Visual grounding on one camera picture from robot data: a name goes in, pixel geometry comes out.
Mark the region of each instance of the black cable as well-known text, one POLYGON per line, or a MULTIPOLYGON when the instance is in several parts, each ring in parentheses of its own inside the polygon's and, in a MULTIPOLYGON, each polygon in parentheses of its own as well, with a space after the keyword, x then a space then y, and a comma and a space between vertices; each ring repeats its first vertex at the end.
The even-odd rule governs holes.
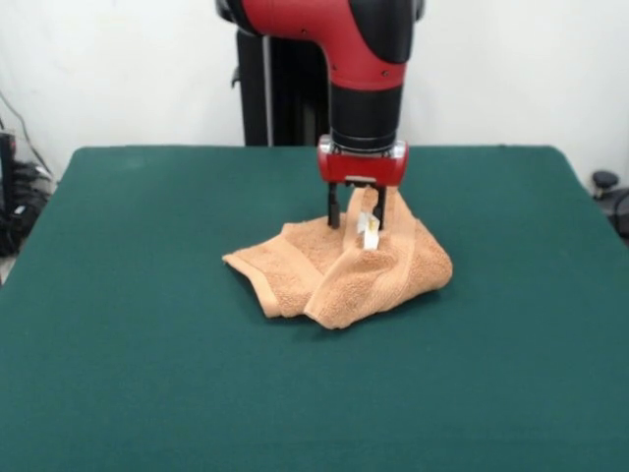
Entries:
POLYGON ((52 174, 52 171, 50 170, 50 167, 48 167, 46 162, 43 160, 43 157, 41 157, 41 154, 39 154, 39 152, 37 151, 35 146, 32 144, 32 141, 30 140, 29 129, 27 128, 27 123, 25 122, 24 117, 18 112, 18 110, 16 110, 13 107, 13 105, 11 104, 11 102, 8 100, 8 98, 5 96, 5 94, 3 93, 3 91, 1 89, 0 89, 0 100, 2 100, 2 102, 9 109, 9 111, 11 113, 13 113, 15 115, 15 117, 18 119, 18 121, 22 125, 22 132, 24 133, 24 139, 27 142, 27 144, 29 145, 30 150, 34 154, 35 158, 39 161, 41 166, 44 169, 46 169, 46 172, 48 172, 48 174, 52 176, 53 174, 52 174))
POLYGON ((0 133, 0 258, 15 256, 49 199, 50 179, 34 162, 15 160, 15 137, 0 133))

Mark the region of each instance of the towel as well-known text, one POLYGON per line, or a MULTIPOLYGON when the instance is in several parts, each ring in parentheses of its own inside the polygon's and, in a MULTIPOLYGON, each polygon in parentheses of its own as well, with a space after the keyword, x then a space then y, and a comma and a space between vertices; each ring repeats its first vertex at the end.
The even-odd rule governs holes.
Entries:
POLYGON ((274 238, 223 262, 251 282, 268 318, 306 315, 328 329, 346 328, 443 288, 452 262, 397 188, 387 189, 377 249, 364 249, 359 218, 376 201, 374 189, 355 189, 340 228, 330 228, 327 217, 287 223, 274 238))

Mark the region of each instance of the white wall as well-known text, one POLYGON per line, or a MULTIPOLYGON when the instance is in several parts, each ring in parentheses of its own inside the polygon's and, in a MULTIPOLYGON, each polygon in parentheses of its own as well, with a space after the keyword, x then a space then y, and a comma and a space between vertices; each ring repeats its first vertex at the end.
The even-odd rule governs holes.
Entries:
MULTIPOLYGON (((629 179, 628 46, 624 0, 428 0, 400 137, 629 179)), ((57 172, 86 145, 241 144, 236 64, 213 0, 0 0, 0 87, 57 172)))

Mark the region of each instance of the green table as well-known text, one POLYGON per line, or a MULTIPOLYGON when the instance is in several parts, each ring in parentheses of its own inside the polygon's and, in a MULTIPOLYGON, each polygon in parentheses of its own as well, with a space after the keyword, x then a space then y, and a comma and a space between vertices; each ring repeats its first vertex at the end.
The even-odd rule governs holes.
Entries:
POLYGON ((629 253, 565 158, 403 192, 451 284, 327 331, 220 259, 325 212, 313 149, 77 152, 0 291, 0 470, 629 470, 629 253))

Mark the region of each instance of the black knob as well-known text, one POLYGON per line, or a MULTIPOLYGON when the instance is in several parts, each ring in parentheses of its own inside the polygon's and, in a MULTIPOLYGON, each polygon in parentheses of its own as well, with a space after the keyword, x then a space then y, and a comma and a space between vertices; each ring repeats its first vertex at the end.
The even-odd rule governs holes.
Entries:
POLYGON ((424 11, 426 10, 426 2, 424 0, 417 0, 415 6, 415 21, 418 22, 424 17, 424 11))
POLYGON ((598 189, 603 191, 610 190, 612 187, 618 185, 619 179, 616 174, 613 172, 607 172, 605 170, 601 170, 599 172, 595 172, 592 176, 592 180, 594 180, 594 184, 598 189))

